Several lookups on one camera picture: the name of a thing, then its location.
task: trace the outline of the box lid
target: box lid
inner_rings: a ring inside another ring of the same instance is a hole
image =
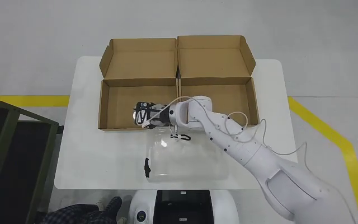
[[[100,69],[106,80],[175,78],[176,39],[112,39]]]
[[[255,59],[241,35],[178,36],[181,78],[247,77]]]

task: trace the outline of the table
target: table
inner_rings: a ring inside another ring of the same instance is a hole
[[[77,61],[67,110],[55,186],[58,189],[259,189],[256,179],[228,155],[229,175],[220,181],[150,183],[144,176],[145,131],[104,132],[97,128],[101,57]],[[256,60],[258,112],[267,120],[265,142],[280,153],[295,150],[281,63]],[[257,138],[261,138],[260,128]],[[297,162],[296,154],[284,156]]]

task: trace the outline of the gray floor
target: gray floor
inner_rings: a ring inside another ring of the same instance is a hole
[[[111,38],[242,34],[255,58],[281,61],[288,95],[344,135],[358,155],[357,11],[356,0],[4,0],[0,95],[69,95],[77,58],[101,55]],[[66,108],[26,109],[65,121]],[[291,118],[296,144],[308,142],[308,165],[340,189],[358,219],[340,149]],[[54,189],[50,210],[113,193]],[[129,200],[133,192],[116,194]],[[241,223],[289,223],[259,190],[232,194]]]

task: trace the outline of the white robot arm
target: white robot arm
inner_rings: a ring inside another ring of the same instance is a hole
[[[208,141],[257,179],[268,203],[287,220],[299,224],[355,223],[349,208],[341,209],[347,205],[335,189],[298,164],[274,154],[246,132],[241,133],[243,127],[227,115],[212,112],[210,98],[196,96],[172,104],[167,114],[171,125],[204,130]]]

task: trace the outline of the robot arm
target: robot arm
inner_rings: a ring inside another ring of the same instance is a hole
[[[298,164],[274,154],[224,114],[212,112],[211,99],[196,96],[167,108],[163,122],[201,129],[258,181],[270,206],[295,223],[354,223],[343,198]]]

